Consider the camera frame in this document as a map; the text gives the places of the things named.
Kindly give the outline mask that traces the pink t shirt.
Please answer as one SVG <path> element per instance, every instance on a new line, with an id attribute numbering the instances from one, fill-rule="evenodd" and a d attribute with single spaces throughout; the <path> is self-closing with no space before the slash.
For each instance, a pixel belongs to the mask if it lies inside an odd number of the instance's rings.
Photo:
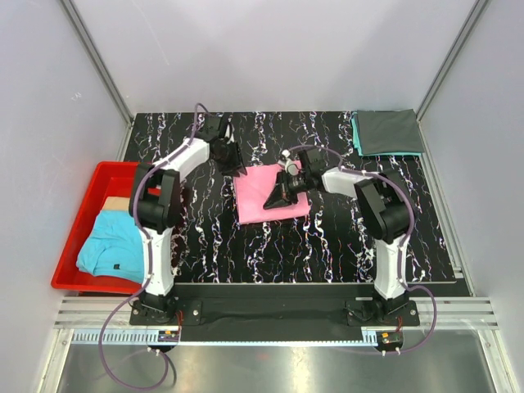
<path id="1" fill-rule="evenodd" d="M 308 197 L 304 192 L 298 195 L 298 203 L 295 205 L 270 210 L 263 208 L 281 169 L 278 164 L 250 166 L 246 168 L 245 175 L 233 179 L 240 224 L 295 219 L 309 214 Z"/>

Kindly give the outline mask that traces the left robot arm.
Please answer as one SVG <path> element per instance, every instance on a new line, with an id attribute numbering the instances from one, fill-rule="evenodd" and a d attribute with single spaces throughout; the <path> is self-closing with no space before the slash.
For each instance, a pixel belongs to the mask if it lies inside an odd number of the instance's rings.
<path id="1" fill-rule="evenodd" d="M 140 233 L 144 254 L 138 305 L 160 324 L 170 323 L 177 313 L 171 237 L 182 209 L 181 182 L 210 160 L 224 176 L 246 174 L 229 117 L 229 113 L 208 117 L 173 152 L 151 164 L 140 163 L 136 169 L 129 214 Z"/>

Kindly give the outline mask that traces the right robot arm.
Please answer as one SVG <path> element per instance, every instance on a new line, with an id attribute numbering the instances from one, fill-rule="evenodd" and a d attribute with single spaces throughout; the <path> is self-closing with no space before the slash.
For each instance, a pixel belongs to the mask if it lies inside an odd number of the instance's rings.
<path id="1" fill-rule="evenodd" d="M 328 167 L 322 152 L 341 155 L 326 147 L 303 145 L 284 150 L 265 210 L 293 206 L 302 192 L 340 194 L 355 199 L 368 234 L 375 241 L 377 272 L 372 299 L 348 314 L 360 322 L 375 319 L 393 323 L 409 302 L 406 251 L 415 223 L 413 203 L 395 171 L 382 173 L 347 169 L 343 160 Z"/>

